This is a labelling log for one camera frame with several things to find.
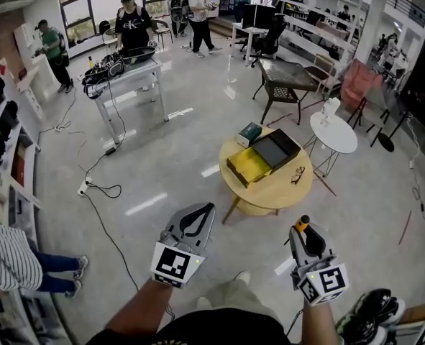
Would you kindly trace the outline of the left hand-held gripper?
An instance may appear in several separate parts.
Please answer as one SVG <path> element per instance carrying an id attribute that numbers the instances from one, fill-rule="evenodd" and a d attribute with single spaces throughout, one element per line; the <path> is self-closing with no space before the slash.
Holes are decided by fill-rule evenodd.
<path id="1" fill-rule="evenodd" d="M 175 212 L 155 244 L 152 279 L 183 288 L 206 260 L 206 245 L 216 215 L 213 203 L 194 203 Z"/>

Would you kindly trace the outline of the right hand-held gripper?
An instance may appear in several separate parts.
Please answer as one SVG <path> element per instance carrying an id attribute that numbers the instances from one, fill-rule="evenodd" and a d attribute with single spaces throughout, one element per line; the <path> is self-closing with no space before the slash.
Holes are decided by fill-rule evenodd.
<path id="1" fill-rule="evenodd" d="M 304 241 L 303 234 L 295 226 L 290 228 L 292 256 L 297 265 L 303 265 L 291 273 L 294 290 L 300 290 L 309 305 L 328 303 L 349 288 L 346 265 L 340 264 L 337 255 L 334 255 L 332 240 L 326 229 L 309 223 L 305 235 Z"/>

